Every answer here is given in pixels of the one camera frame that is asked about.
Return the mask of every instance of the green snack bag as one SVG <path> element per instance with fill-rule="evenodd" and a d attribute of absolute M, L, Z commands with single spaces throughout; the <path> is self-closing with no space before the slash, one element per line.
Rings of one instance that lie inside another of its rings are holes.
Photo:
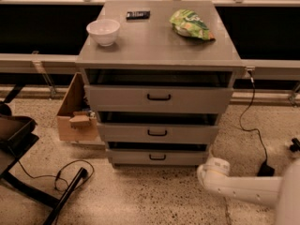
<path fill-rule="evenodd" d="M 184 37 L 200 38 L 202 40 L 215 39 L 205 23 L 194 11 L 177 10 L 170 18 L 173 30 Z"/>

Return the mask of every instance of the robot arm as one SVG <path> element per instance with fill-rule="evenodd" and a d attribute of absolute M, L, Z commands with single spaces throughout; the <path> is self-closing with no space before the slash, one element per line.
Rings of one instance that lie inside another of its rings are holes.
<path fill-rule="evenodd" d="M 210 157 L 197 171 L 201 185 L 208 191 L 237 200 L 275 207 L 281 177 L 230 177 L 230 164 Z"/>
<path fill-rule="evenodd" d="M 210 157 L 197 175 L 208 191 L 237 200 L 276 207 L 276 225 L 300 225 L 300 159 L 281 177 L 230 177 L 230 164 Z"/>

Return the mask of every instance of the remote control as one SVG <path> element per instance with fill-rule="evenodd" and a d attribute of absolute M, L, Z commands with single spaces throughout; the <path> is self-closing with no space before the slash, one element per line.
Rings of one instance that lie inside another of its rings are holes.
<path fill-rule="evenodd" d="M 129 11 L 127 13 L 127 20 L 137 20 L 137 19 L 149 19 L 150 11 Z"/>

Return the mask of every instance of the floor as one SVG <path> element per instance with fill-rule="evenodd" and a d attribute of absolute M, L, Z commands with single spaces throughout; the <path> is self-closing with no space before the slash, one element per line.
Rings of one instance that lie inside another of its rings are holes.
<path fill-rule="evenodd" d="M 198 183 L 195 167 L 120 166 L 108 162 L 103 145 L 61 142 L 55 115 L 62 99 L 15 98 L 10 104 L 14 115 L 37 121 L 34 133 L 39 141 L 21 159 L 33 176 L 56 175 L 76 159 L 89 161 L 93 177 L 69 198 L 57 224 L 273 224 L 273 209 L 212 195 Z M 215 157 L 227 159 L 231 175 L 255 175 L 263 162 L 263 149 L 255 133 L 239 128 L 238 118 L 247 104 L 230 105 L 220 120 L 213 144 Z M 293 137 L 300 137 L 300 111 L 292 106 L 254 105 L 244 115 L 246 128 L 259 128 L 267 147 L 269 165 L 282 175 L 293 161 L 288 150 Z M 71 180 L 84 162 L 68 167 L 62 177 Z M 25 183 L 60 196 L 52 178 L 31 179 L 17 164 L 11 173 Z M 43 204 L 26 198 L 8 184 L 0 183 L 1 224 L 42 224 L 50 213 Z"/>

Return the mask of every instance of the bowl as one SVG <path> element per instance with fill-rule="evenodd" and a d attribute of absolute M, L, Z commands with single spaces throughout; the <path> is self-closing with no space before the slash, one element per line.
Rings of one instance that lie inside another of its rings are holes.
<path fill-rule="evenodd" d="M 101 46 L 111 46 L 117 39 L 120 23 L 112 19 L 101 19 L 89 23 L 86 31 Z"/>

